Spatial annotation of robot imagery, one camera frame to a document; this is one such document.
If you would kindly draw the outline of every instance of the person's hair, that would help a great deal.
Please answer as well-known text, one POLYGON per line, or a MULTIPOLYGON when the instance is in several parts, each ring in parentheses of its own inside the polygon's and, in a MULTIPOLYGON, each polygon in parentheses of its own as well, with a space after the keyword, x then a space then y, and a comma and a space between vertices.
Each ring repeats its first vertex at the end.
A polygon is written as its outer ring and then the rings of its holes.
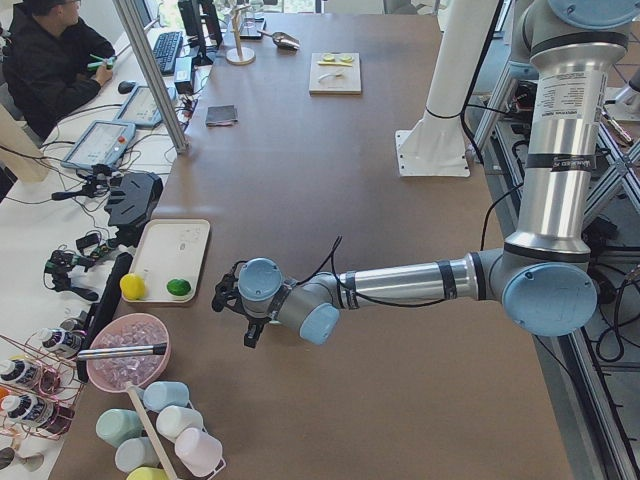
POLYGON ((64 0, 23 0, 23 2, 32 15, 43 17, 56 5, 63 4, 64 0))

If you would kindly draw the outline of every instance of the person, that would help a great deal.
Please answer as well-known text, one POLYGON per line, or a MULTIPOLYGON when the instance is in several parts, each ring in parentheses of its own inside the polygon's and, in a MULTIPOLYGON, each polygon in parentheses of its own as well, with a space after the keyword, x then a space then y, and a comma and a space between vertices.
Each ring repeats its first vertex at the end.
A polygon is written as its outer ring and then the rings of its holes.
POLYGON ((3 72, 16 107, 42 139, 113 74, 106 62, 93 78, 87 71, 96 61, 91 54, 110 58, 115 51, 79 17, 79 8, 80 0, 24 0, 13 8, 3 72))

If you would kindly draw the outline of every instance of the keyboard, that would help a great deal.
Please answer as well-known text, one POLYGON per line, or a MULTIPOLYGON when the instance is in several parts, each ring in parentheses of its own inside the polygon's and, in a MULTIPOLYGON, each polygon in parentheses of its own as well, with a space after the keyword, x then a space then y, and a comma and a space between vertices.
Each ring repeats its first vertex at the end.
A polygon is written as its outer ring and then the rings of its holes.
POLYGON ((153 46, 153 56, 158 62, 162 75, 173 75, 176 57, 182 49, 182 32, 164 32, 158 36, 153 46))

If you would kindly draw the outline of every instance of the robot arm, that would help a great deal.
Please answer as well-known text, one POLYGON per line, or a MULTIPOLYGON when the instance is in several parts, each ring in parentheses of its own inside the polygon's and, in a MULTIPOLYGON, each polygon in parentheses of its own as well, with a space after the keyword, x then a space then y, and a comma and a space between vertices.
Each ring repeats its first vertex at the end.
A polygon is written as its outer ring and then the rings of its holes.
POLYGON ((525 3, 514 52, 520 64, 526 52, 540 80, 518 226, 504 247, 459 260, 318 274, 303 284, 269 259, 247 262, 237 278, 234 266, 216 287, 213 308, 247 317, 246 345, 255 347, 272 320, 322 344, 338 309, 376 303, 495 300, 518 325, 544 336, 568 334, 591 318, 597 294, 585 273, 590 252, 582 219, 607 72, 626 52, 629 22, 640 4, 525 3))

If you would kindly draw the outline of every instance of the person's hand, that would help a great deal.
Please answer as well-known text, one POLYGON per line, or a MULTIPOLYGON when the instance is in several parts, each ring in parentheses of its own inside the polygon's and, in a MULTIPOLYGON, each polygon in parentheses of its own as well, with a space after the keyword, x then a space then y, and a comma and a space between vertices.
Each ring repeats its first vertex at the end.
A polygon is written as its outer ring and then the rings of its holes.
POLYGON ((107 69, 107 63, 104 62, 98 67, 98 70, 96 70, 96 82, 98 82, 101 87, 104 87, 104 84, 111 80, 111 77, 113 77, 113 70, 107 69))

